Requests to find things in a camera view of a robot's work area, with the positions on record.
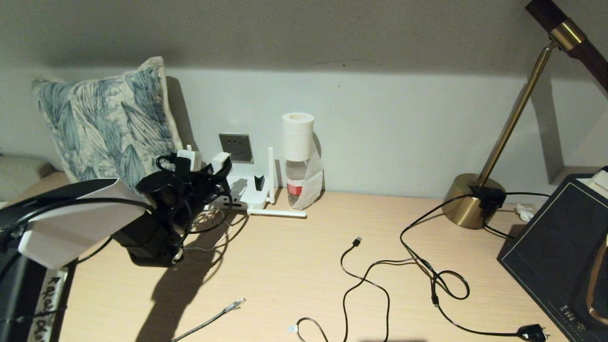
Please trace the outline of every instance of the white label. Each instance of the white label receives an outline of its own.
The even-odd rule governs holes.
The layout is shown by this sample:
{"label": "white label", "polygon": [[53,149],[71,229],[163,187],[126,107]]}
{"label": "white label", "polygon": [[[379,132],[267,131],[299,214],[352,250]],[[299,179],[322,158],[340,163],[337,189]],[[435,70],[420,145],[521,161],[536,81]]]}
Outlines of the white label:
{"label": "white label", "polygon": [[[66,267],[60,268],[59,270],[46,271],[35,313],[53,311],[59,308],[59,300],[61,298],[61,292],[63,292],[63,284],[66,282],[66,278]],[[32,320],[30,334],[27,337],[27,342],[50,341],[50,336],[53,331],[53,322],[55,322],[54,313],[48,316],[34,318]]]}

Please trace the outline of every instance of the white antenna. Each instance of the white antenna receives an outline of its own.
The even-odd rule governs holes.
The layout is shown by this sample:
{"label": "white antenna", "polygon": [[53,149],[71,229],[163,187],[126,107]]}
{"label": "white antenna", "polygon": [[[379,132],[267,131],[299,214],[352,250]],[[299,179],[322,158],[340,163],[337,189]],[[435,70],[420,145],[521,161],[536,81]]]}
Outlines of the white antenna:
{"label": "white antenna", "polygon": [[267,202],[274,204],[275,193],[274,193],[274,148],[268,147],[268,199]]}

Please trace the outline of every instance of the brass lamp base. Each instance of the brass lamp base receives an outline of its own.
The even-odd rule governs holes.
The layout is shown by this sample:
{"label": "brass lamp base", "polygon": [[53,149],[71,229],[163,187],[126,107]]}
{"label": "brass lamp base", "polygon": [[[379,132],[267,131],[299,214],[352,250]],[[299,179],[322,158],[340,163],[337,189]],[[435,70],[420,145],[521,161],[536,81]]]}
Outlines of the brass lamp base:
{"label": "brass lamp base", "polygon": [[[452,187],[447,192],[446,201],[457,196],[470,194],[471,188],[469,186],[477,185],[478,179],[479,175],[474,173],[464,173],[456,177],[452,183]],[[505,190],[505,188],[491,178],[488,178],[485,186]],[[480,203],[479,198],[464,197],[446,204],[442,210],[443,214],[458,226],[469,229],[482,229],[483,215],[485,214],[486,220],[489,220],[495,212],[483,212],[479,207]]]}

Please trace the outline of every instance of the white cable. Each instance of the white cable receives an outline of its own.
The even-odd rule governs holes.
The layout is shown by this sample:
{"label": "white cable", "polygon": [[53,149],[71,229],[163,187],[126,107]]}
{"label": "white cable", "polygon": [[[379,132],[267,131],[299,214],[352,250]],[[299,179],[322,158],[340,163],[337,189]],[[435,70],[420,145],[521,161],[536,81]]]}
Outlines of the white cable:
{"label": "white cable", "polygon": [[218,318],[222,317],[223,315],[229,313],[232,310],[236,310],[236,309],[240,309],[241,305],[246,302],[246,300],[244,298],[241,298],[233,303],[231,303],[230,305],[228,305],[227,307],[224,308],[224,310],[220,311],[217,315],[215,315],[212,319],[206,321],[205,323],[201,324],[198,327],[195,327],[194,329],[186,332],[183,335],[180,335],[174,339],[171,340],[171,342],[177,342],[181,339],[183,339],[184,337],[187,337],[195,332],[197,332],[198,330],[201,330],[202,328],[208,326],[209,324],[215,322]]}
{"label": "white cable", "polygon": [[[221,209],[218,209],[219,212],[222,214],[222,220],[224,219],[224,212]],[[210,249],[206,250],[205,248],[202,247],[186,247],[184,248],[184,250],[200,250],[203,252],[213,252],[215,250],[215,248],[218,247],[218,245],[222,242],[227,240],[228,238],[230,238],[230,234],[232,233],[232,224],[228,223],[226,221],[224,221],[224,223],[228,226],[228,230],[226,230],[226,233],[223,234],[224,237],[222,237],[221,239],[219,239],[214,245],[213,247],[211,247]]]}

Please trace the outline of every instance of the wall outlet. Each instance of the wall outlet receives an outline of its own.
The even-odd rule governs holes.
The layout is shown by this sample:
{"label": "wall outlet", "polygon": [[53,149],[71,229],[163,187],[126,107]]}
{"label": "wall outlet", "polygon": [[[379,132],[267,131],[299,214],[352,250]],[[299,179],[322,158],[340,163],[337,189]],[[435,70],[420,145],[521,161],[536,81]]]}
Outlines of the wall outlet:
{"label": "wall outlet", "polygon": [[231,161],[254,163],[248,134],[220,134],[219,141],[222,143],[222,150],[230,153]]}

